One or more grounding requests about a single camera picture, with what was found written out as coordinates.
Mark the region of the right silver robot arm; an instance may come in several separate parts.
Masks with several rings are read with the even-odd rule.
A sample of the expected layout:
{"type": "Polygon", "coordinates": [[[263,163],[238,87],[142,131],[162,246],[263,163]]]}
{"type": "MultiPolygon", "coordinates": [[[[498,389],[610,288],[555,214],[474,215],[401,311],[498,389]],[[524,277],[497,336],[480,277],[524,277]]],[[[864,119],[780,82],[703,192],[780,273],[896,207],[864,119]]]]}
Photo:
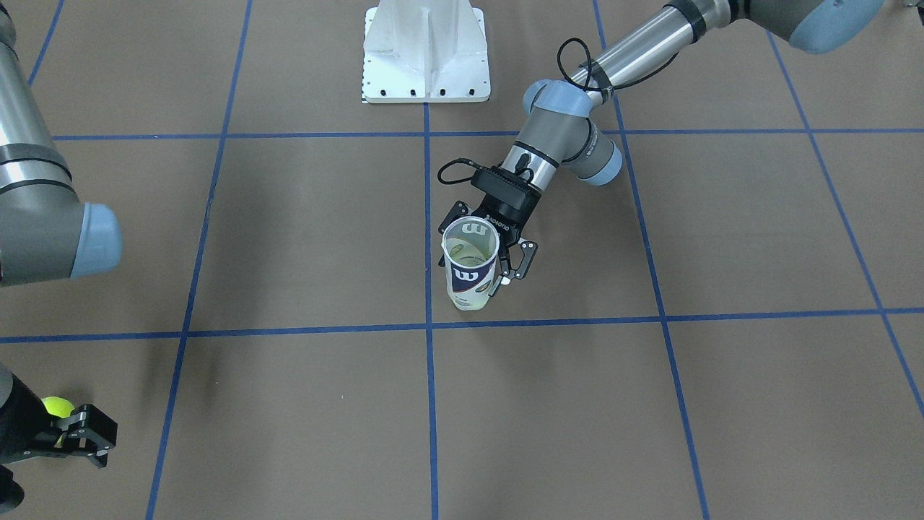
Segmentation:
{"type": "MultiPolygon", "coordinates": [[[[72,280],[115,269],[123,251],[118,218],[82,203],[67,161],[46,127],[20,66],[17,32],[1,13],[2,286],[72,280]]],[[[19,376],[1,368],[2,511],[24,499],[10,464],[69,456],[106,467],[118,424],[92,404],[52,412],[19,376]]]]}

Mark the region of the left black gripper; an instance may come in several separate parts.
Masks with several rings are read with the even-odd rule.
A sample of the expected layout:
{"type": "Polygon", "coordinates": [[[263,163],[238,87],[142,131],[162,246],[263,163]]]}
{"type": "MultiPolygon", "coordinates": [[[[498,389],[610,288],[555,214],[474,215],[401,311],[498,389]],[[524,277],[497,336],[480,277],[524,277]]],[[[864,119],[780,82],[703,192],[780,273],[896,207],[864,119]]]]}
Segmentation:
{"type": "MultiPolygon", "coordinates": [[[[521,240],[523,228],[540,201],[542,193],[524,178],[502,168],[479,169],[471,185],[484,192],[481,204],[472,216],[487,220],[500,234],[502,243],[496,254],[494,287],[527,277],[529,267],[538,253],[538,243],[521,240]]],[[[456,201],[441,224],[439,234],[469,215],[471,208],[464,201],[456,201]]]]}

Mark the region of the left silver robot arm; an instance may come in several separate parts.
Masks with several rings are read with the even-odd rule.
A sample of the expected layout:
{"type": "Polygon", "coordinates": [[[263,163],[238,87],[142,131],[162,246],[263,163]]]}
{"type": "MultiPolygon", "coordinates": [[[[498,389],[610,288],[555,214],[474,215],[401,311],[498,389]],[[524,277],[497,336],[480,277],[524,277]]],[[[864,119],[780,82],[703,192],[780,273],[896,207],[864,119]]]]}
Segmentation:
{"type": "Polygon", "coordinates": [[[484,197],[476,208],[458,201],[439,228],[448,292],[491,296],[527,275],[538,246],[522,231],[558,169],[592,186],[619,174],[621,152],[590,117],[615,92],[653,78],[682,49],[737,20],[819,55],[857,36],[881,7],[881,1],[666,1],[575,72],[533,83],[523,96],[527,121],[506,158],[491,167],[458,158],[473,169],[468,182],[484,197]]]}

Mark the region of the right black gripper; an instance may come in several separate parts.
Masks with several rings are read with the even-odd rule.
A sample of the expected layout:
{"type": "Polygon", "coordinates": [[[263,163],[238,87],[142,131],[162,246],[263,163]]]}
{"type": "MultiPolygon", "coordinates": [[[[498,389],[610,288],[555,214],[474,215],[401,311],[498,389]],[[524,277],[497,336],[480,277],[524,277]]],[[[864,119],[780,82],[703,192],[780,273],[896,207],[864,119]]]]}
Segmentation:
{"type": "Polygon", "coordinates": [[[1,365],[2,464],[38,456],[79,456],[100,469],[118,441],[118,424],[93,404],[79,405],[69,417],[48,414],[42,399],[1,365]]]}

